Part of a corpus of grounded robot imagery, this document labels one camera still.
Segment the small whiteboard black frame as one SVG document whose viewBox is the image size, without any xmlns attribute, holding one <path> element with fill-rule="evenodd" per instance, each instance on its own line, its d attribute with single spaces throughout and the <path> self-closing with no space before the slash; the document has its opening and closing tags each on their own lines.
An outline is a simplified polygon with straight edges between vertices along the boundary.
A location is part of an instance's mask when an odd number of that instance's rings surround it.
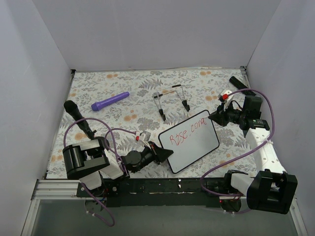
<svg viewBox="0 0 315 236">
<path fill-rule="evenodd" d="M 161 146 L 173 151 L 167 158 L 172 173 L 181 172 L 220 146 L 209 115 L 208 110 L 201 111 L 158 135 Z"/>
</svg>

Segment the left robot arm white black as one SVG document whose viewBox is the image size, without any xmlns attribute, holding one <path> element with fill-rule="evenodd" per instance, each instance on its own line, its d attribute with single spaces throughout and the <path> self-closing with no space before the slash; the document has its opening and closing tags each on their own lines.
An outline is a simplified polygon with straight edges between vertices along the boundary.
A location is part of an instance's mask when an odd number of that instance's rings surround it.
<svg viewBox="0 0 315 236">
<path fill-rule="evenodd" d="M 174 151 L 158 147 L 149 141 L 142 152 L 133 150 L 116 160 L 105 145 L 108 141 L 97 139 L 68 145 L 63 149 L 63 159 L 66 175 L 69 180 L 79 180 L 86 185 L 88 191 L 95 197 L 104 193 L 105 185 L 101 180 L 104 173 L 112 180 L 129 177 L 154 162 L 160 164 L 170 157 Z"/>
</svg>

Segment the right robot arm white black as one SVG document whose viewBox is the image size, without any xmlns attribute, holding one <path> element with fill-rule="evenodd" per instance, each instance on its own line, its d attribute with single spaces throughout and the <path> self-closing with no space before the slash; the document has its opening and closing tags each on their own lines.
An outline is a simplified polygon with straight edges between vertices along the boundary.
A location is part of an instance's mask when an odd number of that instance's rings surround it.
<svg viewBox="0 0 315 236">
<path fill-rule="evenodd" d="M 223 191 L 231 196 L 237 192 L 243 194 L 250 209 L 287 214 L 298 181 L 296 176 L 287 173 L 276 155 L 269 124 L 260 118 L 262 99 L 248 95 L 239 110 L 233 107 L 231 95 L 222 95 L 220 101 L 221 105 L 209 119 L 221 126 L 239 125 L 250 145 L 257 171 L 255 177 L 228 171 L 224 175 Z"/>
</svg>

